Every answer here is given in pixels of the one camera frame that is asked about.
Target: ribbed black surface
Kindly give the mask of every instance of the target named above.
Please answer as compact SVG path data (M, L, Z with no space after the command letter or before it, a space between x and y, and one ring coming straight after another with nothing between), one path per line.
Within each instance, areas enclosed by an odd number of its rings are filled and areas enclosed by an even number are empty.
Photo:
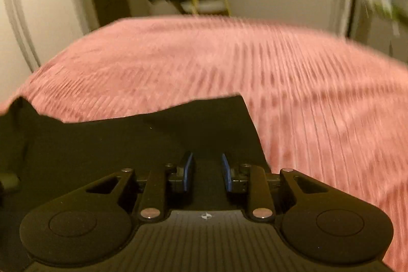
M328 267L288 249L271 225L253 223L240 211L174 211L159 224L140 227L125 249L104 262L73 269L34 263L27 272L320 272L391 271L380 262Z

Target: round knob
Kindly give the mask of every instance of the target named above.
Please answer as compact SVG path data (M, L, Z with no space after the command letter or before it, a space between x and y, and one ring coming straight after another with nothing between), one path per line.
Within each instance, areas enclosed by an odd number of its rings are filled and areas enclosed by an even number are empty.
M317 217L319 228L336 237L349 237L364 227L364 220L357 213L347 210L329 210Z
M80 237L96 226L95 216L86 211L64 211L50 220L50 229L60 237Z

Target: metal screw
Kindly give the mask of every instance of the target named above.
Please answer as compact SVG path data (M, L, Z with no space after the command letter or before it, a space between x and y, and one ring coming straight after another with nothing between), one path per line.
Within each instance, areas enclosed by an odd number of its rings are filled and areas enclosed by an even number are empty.
M252 165L251 165L251 164L248 164L248 163L241 164L241 165L239 166L239 171L240 171L242 174L249 175L251 166L252 166Z
M154 219L159 217L160 210L156 208L147 208L140 211L140 215L146 219Z
M177 166L172 163L167 163L165 167L166 167L165 169L166 173L175 173L177 171Z
M269 218L273 215L272 210L267 209L267 208L258 208L252 211L252 214L254 217L259 218L259 219L265 219Z

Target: pink blanket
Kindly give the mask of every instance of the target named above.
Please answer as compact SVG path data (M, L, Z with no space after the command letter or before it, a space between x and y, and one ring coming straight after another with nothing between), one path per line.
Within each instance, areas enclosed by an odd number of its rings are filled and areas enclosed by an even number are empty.
M69 46L10 101L76 122L232 94L274 172L295 168L391 217L385 262L408 271L408 71L372 50L260 21L129 19Z

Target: ribbed pink blanket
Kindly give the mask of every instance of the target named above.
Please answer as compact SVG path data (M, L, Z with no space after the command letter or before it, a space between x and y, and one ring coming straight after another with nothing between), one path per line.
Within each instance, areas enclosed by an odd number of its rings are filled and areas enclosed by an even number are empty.
M295 168L391 217L385 262L408 271L408 71L372 50L260 21L128 19L69 46L10 101L76 122L232 94L274 172Z

